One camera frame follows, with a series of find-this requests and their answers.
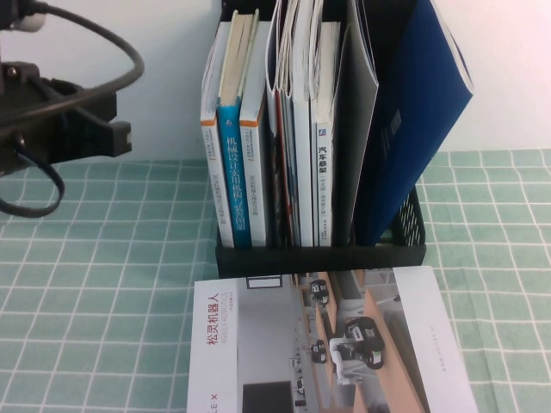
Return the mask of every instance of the black robotic arm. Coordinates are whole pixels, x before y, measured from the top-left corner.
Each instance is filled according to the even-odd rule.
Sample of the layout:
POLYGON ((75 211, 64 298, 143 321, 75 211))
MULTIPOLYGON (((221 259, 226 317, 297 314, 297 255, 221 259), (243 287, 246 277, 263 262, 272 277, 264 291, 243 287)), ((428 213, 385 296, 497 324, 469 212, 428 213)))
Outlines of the black robotic arm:
POLYGON ((29 63, 0 61, 0 176, 35 165, 59 191, 44 208, 12 205, 0 199, 0 212, 40 218, 55 211, 65 193, 63 180, 52 167, 86 157, 118 157, 132 150, 127 122, 109 123, 117 115, 116 91, 138 80, 145 64, 139 53, 116 34, 69 11, 33 0, 0 0, 0 30, 35 31, 43 19, 56 15, 101 35, 133 61, 128 73, 92 89, 40 77, 29 63))

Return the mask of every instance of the black file holder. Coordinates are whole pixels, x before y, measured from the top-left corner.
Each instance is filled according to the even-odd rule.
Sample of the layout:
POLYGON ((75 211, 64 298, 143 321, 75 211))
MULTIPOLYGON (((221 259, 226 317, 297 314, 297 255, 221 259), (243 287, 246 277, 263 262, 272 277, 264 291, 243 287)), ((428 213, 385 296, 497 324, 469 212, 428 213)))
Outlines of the black file holder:
POLYGON ((415 189, 394 218, 390 231, 392 236, 383 237, 375 247, 351 245, 237 250, 222 247, 219 236, 216 245, 219 277, 225 279, 421 265, 426 245, 423 215, 415 189))
MULTIPOLYGON (((393 11, 393 25, 400 28, 406 24, 415 0, 392 0, 391 4, 381 3, 382 10, 393 11)), ((346 17, 345 0, 325 0, 324 20, 342 21, 346 17)), ((276 0, 222 0, 222 22, 232 19, 232 12, 254 13, 259 9, 260 20, 271 19, 276 0)), ((381 15, 381 27, 377 28, 385 35, 377 56, 382 72, 385 71, 389 56, 397 46, 400 30, 389 31, 389 20, 381 15)), ((305 247, 305 248, 257 248, 238 250, 224 248, 220 242, 220 234, 216 245, 216 262, 219 277, 240 278, 249 276, 273 274, 302 274, 318 271, 343 271, 350 269, 372 269, 417 266, 423 263, 426 253, 425 232, 421 207, 414 188, 396 214, 391 227, 390 237, 383 236, 375 247, 351 245, 347 247, 305 247)))

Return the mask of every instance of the black desk organizer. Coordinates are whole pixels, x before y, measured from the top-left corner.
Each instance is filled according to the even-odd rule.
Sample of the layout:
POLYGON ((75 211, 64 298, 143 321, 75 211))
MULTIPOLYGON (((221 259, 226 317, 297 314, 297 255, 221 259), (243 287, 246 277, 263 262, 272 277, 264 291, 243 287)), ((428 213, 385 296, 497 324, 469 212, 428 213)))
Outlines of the black desk organizer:
MULTIPOLYGON (((235 9, 240 13, 249 14, 253 13, 255 9, 259 9, 260 19, 269 21, 275 4, 275 0, 222 0, 220 20, 229 22, 235 9)), ((346 16, 346 4, 346 0, 325 0, 324 20, 326 16, 330 18, 336 16, 335 20, 343 21, 346 16)), ((397 8, 397 13, 403 13, 403 11, 399 7, 397 8)), ((219 277, 225 279, 421 265, 426 253, 425 233, 415 188, 404 201, 389 230, 392 235, 390 237, 383 236, 375 247, 351 245, 349 247, 237 250, 222 247, 219 234, 216 245, 219 277)))

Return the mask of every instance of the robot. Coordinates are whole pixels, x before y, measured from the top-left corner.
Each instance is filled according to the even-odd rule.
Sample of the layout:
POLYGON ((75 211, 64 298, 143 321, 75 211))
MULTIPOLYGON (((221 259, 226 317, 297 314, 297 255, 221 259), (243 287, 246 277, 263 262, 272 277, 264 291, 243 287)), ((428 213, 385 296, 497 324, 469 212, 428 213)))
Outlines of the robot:
POLYGON ((327 362, 327 350, 325 349, 323 340, 317 340, 310 346, 310 353, 312 354, 313 363, 325 364, 327 362))
POLYGON ((58 189, 58 199, 43 208, 0 200, 0 212, 23 218, 53 213, 65 194, 63 179, 52 166, 75 159, 118 157, 132 150, 127 122, 109 123, 117 115, 116 92, 138 80, 144 60, 125 40, 79 15, 35 0, 0 0, 0 31, 34 33, 55 15, 86 28, 118 46, 133 68, 92 89, 40 77, 31 63, 0 60, 0 176, 38 167, 58 189))
POLYGON ((304 380, 302 377, 299 377, 296 380, 296 392, 299 393, 301 396, 304 396, 304 380))
POLYGON ((362 383, 369 370, 383 366, 385 343, 373 318, 359 317, 348 322, 342 338, 329 341, 329 351, 335 363, 340 385, 362 383))
POLYGON ((329 303, 329 291, 325 280, 314 280, 310 283, 310 295, 313 303, 325 307, 329 303))

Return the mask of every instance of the wire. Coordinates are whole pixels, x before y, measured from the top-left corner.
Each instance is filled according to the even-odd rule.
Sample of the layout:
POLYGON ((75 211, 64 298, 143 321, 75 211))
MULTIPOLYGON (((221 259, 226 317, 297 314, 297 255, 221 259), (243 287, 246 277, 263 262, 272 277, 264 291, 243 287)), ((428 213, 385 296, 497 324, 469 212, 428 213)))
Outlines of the wire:
POLYGON ((126 88, 143 75, 145 70, 144 60, 139 55, 138 51, 132 47, 132 45, 130 45, 127 41, 125 41, 115 33, 101 27, 94 22, 91 22, 90 20, 80 15, 75 15, 74 13, 61 9, 59 7, 54 7, 49 4, 40 2, 24 3, 28 6, 28 8, 25 10, 26 15, 55 15, 102 36, 105 40, 108 40, 115 46, 119 47, 133 61, 134 67, 132 68, 132 70, 125 73, 121 77, 118 77, 110 82, 101 84, 100 86, 96 86, 95 88, 86 89, 77 92, 74 95, 62 97, 56 101, 29 105, 26 108, 20 108, 5 112, 2 111, 2 113, 0 114, 0 127, 11 126, 33 118, 61 114, 72 108, 82 106, 90 100, 95 100, 99 97, 111 94, 117 90, 126 88))
POLYGON ((63 197, 65 195, 65 184, 63 183, 63 179, 61 179, 58 171, 55 170, 52 165, 44 162, 40 159, 40 157, 33 156, 33 154, 25 147, 25 142, 21 136, 14 136, 13 144, 15 154, 18 157, 24 159, 28 163, 32 163, 37 166, 42 172, 44 172, 44 174, 48 178, 52 180, 53 184, 58 189, 58 199, 54 201, 54 203, 43 208, 29 208, 27 206, 24 207, 10 204, 9 202, 6 202, 5 200, 0 198, 0 212, 22 218, 46 217, 47 215, 50 215, 56 209, 58 209, 61 200, 63 200, 63 197))

